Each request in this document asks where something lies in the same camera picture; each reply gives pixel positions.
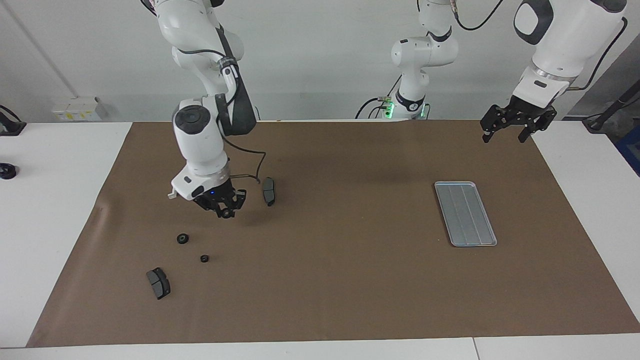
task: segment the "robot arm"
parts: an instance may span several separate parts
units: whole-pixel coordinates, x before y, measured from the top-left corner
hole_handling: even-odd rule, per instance
[[[553,101],[563,95],[585,64],[623,20],[627,0],[524,0],[514,19],[518,36],[536,46],[509,104],[493,105],[481,121],[483,140],[510,125],[525,126],[525,142],[557,115]]]
[[[173,46],[176,64],[193,72],[208,94],[183,100],[173,114],[173,130],[186,166],[173,179],[169,197],[179,194],[218,217],[234,217],[246,191],[232,186],[223,134],[244,135],[256,123],[237,64],[244,53],[242,42],[215,16],[214,7],[223,1],[144,1]]]
[[[400,40],[392,49],[392,60],[402,70],[391,113],[396,119],[414,118],[423,107],[429,85],[423,68],[448,65],[458,57],[449,0],[420,0],[419,4],[419,20],[427,35]]]

